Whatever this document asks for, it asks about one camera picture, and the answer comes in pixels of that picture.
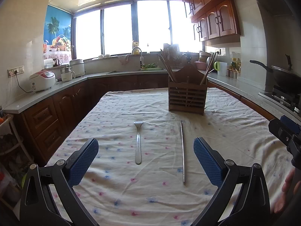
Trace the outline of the person's right hand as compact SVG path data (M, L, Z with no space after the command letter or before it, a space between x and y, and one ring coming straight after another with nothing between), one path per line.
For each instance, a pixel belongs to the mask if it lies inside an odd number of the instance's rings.
M280 198L278 199L278 201L275 203L274 213L280 213L284 209L285 204L286 204L286 195L291 186L294 173L295 173L295 168L293 167L291 169L291 171L289 172L288 176L286 177L284 185L282 186L282 194L281 194Z

